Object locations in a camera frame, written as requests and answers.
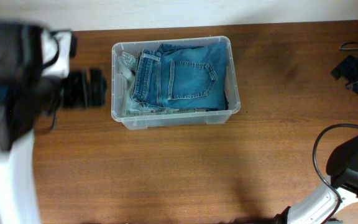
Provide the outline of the dark blue jeans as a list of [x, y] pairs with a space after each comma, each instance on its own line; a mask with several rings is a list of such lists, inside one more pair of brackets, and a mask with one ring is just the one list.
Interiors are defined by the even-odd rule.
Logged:
[[132, 99], [161, 108], [225, 110], [226, 50], [225, 42], [142, 50]]

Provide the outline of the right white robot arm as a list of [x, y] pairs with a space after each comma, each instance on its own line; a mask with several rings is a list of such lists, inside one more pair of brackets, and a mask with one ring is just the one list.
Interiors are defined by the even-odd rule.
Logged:
[[[358, 42], [346, 42], [340, 51], [358, 51]], [[358, 95], [358, 57], [348, 55], [331, 72], [335, 79], [345, 78], [346, 88]], [[287, 207], [272, 223], [337, 223], [334, 215], [344, 207], [358, 202], [358, 135], [333, 150], [323, 177], [316, 161], [322, 137], [336, 128], [357, 129], [357, 124], [334, 124], [320, 132], [313, 146], [313, 167], [321, 180], [318, 188], [300, 203]]]

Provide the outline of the light blue jeans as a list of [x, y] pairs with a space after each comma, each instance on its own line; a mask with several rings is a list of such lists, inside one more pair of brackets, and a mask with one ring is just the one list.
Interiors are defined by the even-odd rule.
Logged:
[[132, 116], [151, 116], [151, 115], [163, 115], [163, 114], [180, 114], [180, 113], [194, 113], [194, 112], [206, 112], [206, 109], [174, 109], [174, 108], [161, 108], [158, 106], [148, 106], [144, 103], [138, 103], [132, 99], [132, 94], [135, 85], [135, 74], [137, 71], [138, 59], [137, 57], [129, 54], [122, 53], [118, 59], [118, 74], [120, 74], [124, 80], [124, 103], [122, 107], [122, 113], [126, 117]]

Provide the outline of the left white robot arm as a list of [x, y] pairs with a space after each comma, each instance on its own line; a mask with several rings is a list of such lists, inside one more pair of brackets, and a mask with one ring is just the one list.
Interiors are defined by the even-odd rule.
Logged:
[[60, 108], [105, 104], [102, 72], [72, 72], [70, 30], [0, 24], [0, 223], [40, 223], [32, 157], [34, 126]]

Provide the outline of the clear plastic storage bin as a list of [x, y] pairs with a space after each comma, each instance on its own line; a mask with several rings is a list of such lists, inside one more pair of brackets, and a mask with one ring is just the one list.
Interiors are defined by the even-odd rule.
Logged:
[[[218, 42], [225, 42], [227, 55], [227, 69], [225, 79], [225, 96], [228, 101], [228, 109], [221, 111], [206, 111], [179, 114], [161, 114], [150, 116], [130, 116], [124, 114], [124, 81], [119, 74], [118, 58], [123, 52], [137, 55], [143, 49], [156, 50], [161, 44], [172, 45], [198, 45], [206, 46]], [[190, 39], [152, 40], [140, 42], [118, 42], [111, 48], [111, 117], [122, 123], [127, 129], [147, 129], [157, 126], [177, 126], [184, 124], [223, 124], [231, 115], [236, 114], [241, 108], [239, 90], [236, 79], [236, 71], [233, 61], [231, 41], [226, 36], [198, 37]]]

